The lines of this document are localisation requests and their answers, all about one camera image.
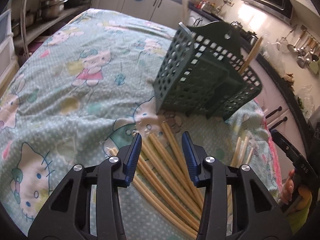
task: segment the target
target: perforated basket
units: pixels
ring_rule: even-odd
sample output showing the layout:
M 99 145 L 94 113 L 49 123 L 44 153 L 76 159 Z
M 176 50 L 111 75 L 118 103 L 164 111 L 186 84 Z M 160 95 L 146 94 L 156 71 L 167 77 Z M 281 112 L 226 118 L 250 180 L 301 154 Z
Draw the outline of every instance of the perforated basket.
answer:
M 228 119 L 262 90 L 243 64 L 239 34 L 225 22 L 180 27 L 154 82 L 156 108 Z

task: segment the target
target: plastic bag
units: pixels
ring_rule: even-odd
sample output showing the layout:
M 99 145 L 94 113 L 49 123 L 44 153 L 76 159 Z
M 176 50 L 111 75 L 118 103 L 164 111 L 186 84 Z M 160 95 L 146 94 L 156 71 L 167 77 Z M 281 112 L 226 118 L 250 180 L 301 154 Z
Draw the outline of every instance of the plastic bag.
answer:
M 309 120 L 310 116 L 314 113 L 316 109 L 315 102 L 311 93 L 312 88 L 313 85 L 311 84 L 303 85 L 303 87 L 299 90 L 299 92 L 296 95 L 296 99 L 306 121 Z
M 278 72 L 281 78 L 285 75 L 285 66 L 282 62 L 282 55 L 276 47 L 268 40 L 268 34 L 262 32 L 261 36 L 263 37 L 261 54 L 263 57 L 269 61 L 271 66 Z

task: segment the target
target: metal bolt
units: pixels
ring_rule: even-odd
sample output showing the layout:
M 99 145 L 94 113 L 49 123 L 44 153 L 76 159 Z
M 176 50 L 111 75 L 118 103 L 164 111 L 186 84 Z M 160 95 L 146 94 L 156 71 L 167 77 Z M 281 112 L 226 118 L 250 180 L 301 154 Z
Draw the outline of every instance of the metal bolt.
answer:
M 208 163 L 214 163 L 215 159 L 211 156 L 208 156 L 205 158 L 205 161 L 208 162 Z
M 74 171 L 80 171 L 80 170 L 82 170 L 82 165 L 81 165 L 81 164 L 77 164 L 77 165 L 73 166 L 73 170 L 74 170 Z
M 241 166 L 241 169 L 243 169 L 244 171 L 249 171 L 250 167 L 247 164 L 244 164 Z
M 109 158 L 109 161 L 111 163 L 116 163 L 117 161 L 119 161 L 119 158 L 117 156 L 112 156 L 112 157 Z

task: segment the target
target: bundle of chopsticks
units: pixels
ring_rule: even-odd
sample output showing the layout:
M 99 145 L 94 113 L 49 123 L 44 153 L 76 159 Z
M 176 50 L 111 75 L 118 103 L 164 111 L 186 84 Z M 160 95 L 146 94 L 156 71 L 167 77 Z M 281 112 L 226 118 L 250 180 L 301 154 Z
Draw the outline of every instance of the bundle of chopsticks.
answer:
M 161 126 L 170 144 L 170 148 L 172 149 L 172 152 L 177 160 L 177 163 L 166 150 L 166 148 L 162 145 L 162 143 L 158 140 L 158 138 L 153 133 L 151 133 L 148 135 L 148 138 L 144 138 L 142 141 L 142 150 L 139 157 L 137 170 L 139 170 L 140 173 L 145 176 L 145 178 L 159 193 L 163 200 L 167 202 L 167 205 L 163 204 L 163 202 L 151 192 L 151 190 L 142 182 L 137 174 L 135 174 L 134 176 L 133 184 L 145 197 L 145 199 L 151 205 L 153 205 L 153 207 L 167 220 L 169 220 L 190 238 L 196 239 L 202 214 L 204 196 L 190 180 L 183 153 L 169 125 L 166 122 L 163 122 Z M 243 147 L 241 147 L 241 138 L 238 138 L 231 165 L 242 164 L 247 145 L 247 137 L 244 140 Z M 113 148 L 109 149 L 109 152 L 111 155 L 116 155 L 118 150 L 116 148 Z M 247 162 L 249 162 L 252 153 L 253 149 L 250 151 Z M 171 191 L 161 182 L 152 168 L 144 160 L 143 155 L 145 155 L 149 159 L 156 171 L 176 196 L 174 196 Z M 162 160 L 160 157 L 164 160 L 170 172 L 162 164 Z M 172 210 L 175 211 L 175 213 L 173 213 L 167 207 L 168 205 L 172 208 Z

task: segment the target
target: shelf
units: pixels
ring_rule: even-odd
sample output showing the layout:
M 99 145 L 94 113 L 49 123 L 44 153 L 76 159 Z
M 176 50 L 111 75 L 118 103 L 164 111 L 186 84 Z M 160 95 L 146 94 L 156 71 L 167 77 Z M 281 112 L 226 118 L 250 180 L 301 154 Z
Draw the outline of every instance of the shelf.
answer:
M 54 20 L 47 21 L 47 22 L 44 22 L 43 20 L 37 21 L 34 25 L 32 25 L 27 29 L 26 44 L 29 45 L 36 37 L 38 37 L 41 33 L 49 29 L 51 26 L 55 25 L 57 22 L 63 20 L 64 18 L 74 13 L 84 11 L 89 7 L 90 5 L 87 4 L 87 5 L 81 5 L 75 8 L 65 9 L 62 12 L 62 14 Z M 13 38 L 13 44 L 15 48 L 23 48 L 21 35 Z

